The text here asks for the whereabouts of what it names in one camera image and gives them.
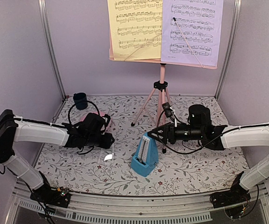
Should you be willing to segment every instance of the white sheet music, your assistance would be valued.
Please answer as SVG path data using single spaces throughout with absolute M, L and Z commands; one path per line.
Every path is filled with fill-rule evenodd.
M 223 0 L 164 0 L 162 61 L 217 66 Z

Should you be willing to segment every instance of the pink object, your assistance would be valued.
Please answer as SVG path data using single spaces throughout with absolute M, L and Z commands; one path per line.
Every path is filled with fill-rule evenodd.
M 100 116 L 103 117 L 105 116 L 105 113 L 103 113 L 102 111 L 99 111 L 100 112 Z M 84 121 L 84 119 L 86 118 L 87 114 L 85 116 L 83 116 L 80 121 Z M 111 123 L 112 123 L 112 120 L 110 120 L 110 122 L 108 123 L 108 126 L 106 127 L 106 129 L 111 126 Z

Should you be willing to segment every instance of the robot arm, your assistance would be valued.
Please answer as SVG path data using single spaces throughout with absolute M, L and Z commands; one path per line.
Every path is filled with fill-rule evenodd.
M 173 108 L 163 104 L 167 117 L 176 118 Z M 177 140 L 199 140 L 202 148 L 224 150 L 233 147 L 269 147 L 269 122 L 250 126 L 213 126 L 210 110 L 202 105 L 189 108 L 190 124 L 168 123 L 148 132 L 148 136 L 163 144 L 174 144 Z M 212 194 L 214 207 L 223 207 L 250 199 L 248 191 L 255 185 L 269 178 L 269 155 L 256 166 L 238 174 L 229 191 Z
M 30 141 L 56 144 L 64 147 L 99 146 L 109 148 L 114 142 L 110 133 L 102 128 L 109 123 L 97 114 L 89 113 L 77 125 L 40 122 L 14 116 L 11 110 L 0 115 L 0 164 L 7 167 L 17 178 L 21 178 L 44 203 L 67 207 L 70 200 L 68 190 L 53 190 L 45 176 L 35 170 L 13 150 L 13 142 Z

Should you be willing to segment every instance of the floral pattern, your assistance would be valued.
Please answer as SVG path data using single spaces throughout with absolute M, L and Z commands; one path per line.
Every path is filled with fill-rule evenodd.
M 240 148 L 224 151 L 202 149 L 190 155 L 178 155 L 174 152 L 161 152 L 158 145 L 159 163 L 146 178 L 130 168 L 132 156 L 136 152 L 142 135 L 155 127 L 149 116 L 142 114 L 134 127 L 130 124 L 146 97 L 141 96 L 98 96 L 89 97 L 100 111 L 111 116 L 112 124 L 107 132 L 115 138 L 114 159 L 103 163 L 101 158 L 112 153 L 112 148 L 95 148 L 86 155 L 78 155 L 77 148 L 64 148 L 45 144 L 36 168 L 43 172 L 51 185 L 65 186 L 83 193 L 124 196 L 162 196 L 201 193 L 226 189 L 231 186 L 235 174 L 248 168 Z M 193 104 L 203 104 L 211 110 L 214 125 L 227 124 L 225 115 L 217 101 L 212 97 L 171 97 L 172 106 L 179 118 L 186 120 L 188 108 Z M 67 122 L 67 112 L 73 100 L 65 102 L 57 123 Z M 148 111 L 155 118 L 157 97 L 148 103 Z M 72 123 L 77 123 L 94 107 L 86 110 L 73 109 Z M 196 141 L 184 143 L 189 148 L 198 148 Z M 172 147 L 178 151 L 189 152 L 181 142 Z

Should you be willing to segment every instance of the wall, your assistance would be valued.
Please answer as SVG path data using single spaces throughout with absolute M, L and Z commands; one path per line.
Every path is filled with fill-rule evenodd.
M 51 67 L 37 0 L 0 1 L 0 113 L 6 108 L 50 121 L 61 99 Z M 37 144 L 15 144 L 32 161 Z M 0 224 L 15 184 L 0 175 Z
M 149 94 L 159 80 L 158 64 L 109 60 L 107 1 L 49 0 L 50 30 L 67 94 Z M 234 0 L 224 0 L 222 43 L 217 70 L 167 65 L 172 94 L 213 96 L 221 74 Z
M 269 1 L 242 1 L 241 17 L 220 105 L 230 124 L 269 121 Z M 269 149 L 244 150 L 250 166 Z M 269 180 L 266 181 L 269 192 Z

